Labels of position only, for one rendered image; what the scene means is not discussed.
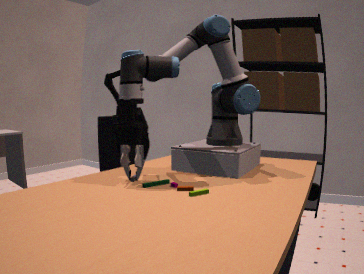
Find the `orange rod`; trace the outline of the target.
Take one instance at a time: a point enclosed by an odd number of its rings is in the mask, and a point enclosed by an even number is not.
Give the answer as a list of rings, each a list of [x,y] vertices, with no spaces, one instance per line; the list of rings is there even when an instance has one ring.
[[[194,186],[177,186],[177,191],[194,191]]]

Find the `lime green rod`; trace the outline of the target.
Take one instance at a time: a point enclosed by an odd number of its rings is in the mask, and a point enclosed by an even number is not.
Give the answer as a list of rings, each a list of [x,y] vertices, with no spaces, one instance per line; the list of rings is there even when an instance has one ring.
[[[193,197],[193,196],[198,196],[198,195],[203,195],[203,194],[208,194],[208,193],[209,193],[209,189],[202,189],[202,190],[196,190],[196,191],[189,192],[189,196]]]

